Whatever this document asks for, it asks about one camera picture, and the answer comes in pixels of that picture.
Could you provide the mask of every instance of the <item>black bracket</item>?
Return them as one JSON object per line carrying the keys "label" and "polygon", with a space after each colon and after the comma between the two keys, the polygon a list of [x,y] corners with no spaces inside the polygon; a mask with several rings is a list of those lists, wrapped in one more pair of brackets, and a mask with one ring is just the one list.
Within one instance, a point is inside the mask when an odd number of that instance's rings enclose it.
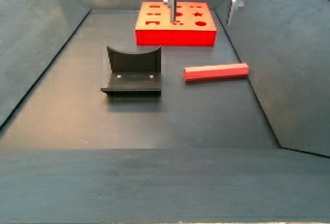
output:
{"label": "black bracket", "polygon": [[111,66],[107,95],[162,94],[162,48],[146,53],[126,53],[107,46]]}

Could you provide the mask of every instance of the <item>red rectangular bar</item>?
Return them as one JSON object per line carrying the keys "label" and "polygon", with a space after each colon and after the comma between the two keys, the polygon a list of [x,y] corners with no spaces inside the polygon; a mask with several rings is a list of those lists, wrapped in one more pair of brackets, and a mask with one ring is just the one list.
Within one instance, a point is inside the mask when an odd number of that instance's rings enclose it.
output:
{"label": "red rectangular bar", "polygon": [[249,75],[248,64],[189,67],[183,70],[185,81],[199,81],[220,78],[244,77]]}
{"label": "red rectangular bar", "polygon": [[178,2],[177,19],[163,2],[143,2],[135,25],[138,45],[214,46],[217,27],[206,3]]}

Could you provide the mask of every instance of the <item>black surface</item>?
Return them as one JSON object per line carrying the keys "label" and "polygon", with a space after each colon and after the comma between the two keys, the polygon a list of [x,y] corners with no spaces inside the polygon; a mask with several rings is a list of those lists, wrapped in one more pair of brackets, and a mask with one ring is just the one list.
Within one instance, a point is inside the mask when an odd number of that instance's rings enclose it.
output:
{"label": "black surface", "polygon": [[89,12],[81,0],[0,0],[0,126]]}
{"label": "black surface", "polygon": [[329,17],[329,0],[246,0],[226,26],[281,146],[328,156]]}
{"label": "black surface", "polygon": [[0,175],[0,223],[330,222],[330,160],[284,150],[6,151]]}
{"label": "black surface", "polygon": [[214,47],[163,47],[161,99],[109,99],[106,46],[130,52],[138,13],[91,13],[0,134],[0,149],[277,148],[246,79],[186,84],[183,68],[238,61]]}

